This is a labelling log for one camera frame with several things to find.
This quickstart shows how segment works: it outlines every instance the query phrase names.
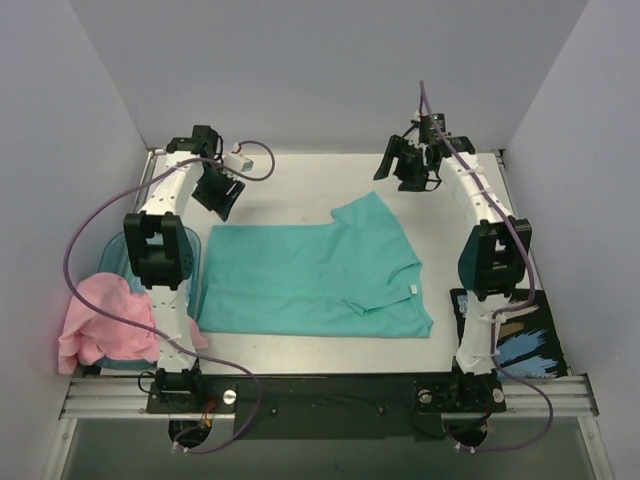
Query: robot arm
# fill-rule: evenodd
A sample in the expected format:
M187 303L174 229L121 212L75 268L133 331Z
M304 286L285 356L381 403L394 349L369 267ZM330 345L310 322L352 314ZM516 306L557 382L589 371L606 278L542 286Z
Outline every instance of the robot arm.
M210 127L196 126L191 138L174 138L167 146L165 170L189 158L215 157L218 135ZM253 162L231 153L222 163L236 171L248 171ZM140 277L151 299L156 328L183 348L194 351L187 315L186 285L194 268L193 252L181 215L194 196L209 210L226 220L244 189L233 175L209 164L191 163L179 167L161 181L138 212L128 214L124 232L131 268ZM185 355L158 338L158 371L180 374L191 371L195 358Z
M446 131L443 114L435 114L442 131ZM491 359L492 315L509 303L515 285L522 280L525 265L506 225L482 195L486 192L506 213L525 249L529 250L531 226L527 220L516 220L489 186L479 166L475 149L467 137L449 137L451 143L469 165L465 169L451 156L438 137L429 117L418 113L412 128L400 137L389 139L380 168L374 176L388 176L394 159L394 175L402 183L401 191L425 191L430 181L448 186L462 209L471 233L458 261L458 276L467 290L467 315L464 335L456 353L463 373L490 374L495 366ZM476 173L483 188L469 175Z

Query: screw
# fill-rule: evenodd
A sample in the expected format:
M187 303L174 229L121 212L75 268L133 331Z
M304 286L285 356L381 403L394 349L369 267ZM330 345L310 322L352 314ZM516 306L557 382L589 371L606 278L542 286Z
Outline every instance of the screw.
M426 388L423 388L418 392L418 401L422 404L429 404L433 400L431 392Z
M502 390L500 390L499 388L494 388L493 392L493 401L495 403L502 403L504 402L504 392Z
M233 390L227 390L222 395L222 401L225 403L225 405L233 405L234 403L236 403L236 392L234 392Z

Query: pink cloth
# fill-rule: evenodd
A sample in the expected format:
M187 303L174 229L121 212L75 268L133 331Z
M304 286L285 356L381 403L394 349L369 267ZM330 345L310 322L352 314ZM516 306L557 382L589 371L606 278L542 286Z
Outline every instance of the pink cloth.
M107 312L155 327L149 296L131 293L126 280L116 274L92 275L80 282L78 291ZM206 348L207 340L200 334L198 325L189 320L194 347ZM58 343L58 370L62 374L73 373L78 361L83 365L93 365L102 357L150 363L158 361L155 334L99 315L76 297L69 303Z

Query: white table surface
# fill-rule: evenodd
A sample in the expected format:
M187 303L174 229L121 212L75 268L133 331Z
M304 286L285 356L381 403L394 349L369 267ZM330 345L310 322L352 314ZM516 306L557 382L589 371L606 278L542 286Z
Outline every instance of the white table surface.
M267 171L268 157L248 156L255 160L251 175L260 176ZM500 200L510 206L495 156L480 154L478 159ZM460 287L458 257L470 228L445 185L432 193L408 193L397 191L399 181L393 176L374 182L372 177L380 160L379 154L278 155L274 175L265 182L247 182L227 223L328 223L332 221L331 209L375 190L396 215L422 260L424 305L434 320L431 337L380 339L205 333L210 344L206 353L239 363L259 374L401 373L451 369L458 338L449 290ZM160 157L156 172L163 166L164 157ZM204 257L209 232L221 223L220 220L193 199L182 218L184 225L199 235ZM201 368L205 374L237 373L210 362L201 362Z

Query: white wall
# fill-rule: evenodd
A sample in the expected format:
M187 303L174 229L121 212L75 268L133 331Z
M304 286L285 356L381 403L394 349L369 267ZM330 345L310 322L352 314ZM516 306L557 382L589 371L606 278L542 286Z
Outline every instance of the white wall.
M587 0L71 0L147 144L194 122L279 150L377 152L424 78L506 146Z
M640 469L640 3L591 0L506 152L575 373L618 479Z
M65 244L92 208L139 180L146 152L66 0L4 1L0 61L0 477L31 479L68 385L55 353ZM96 268L124 208L81 241L76 278Z

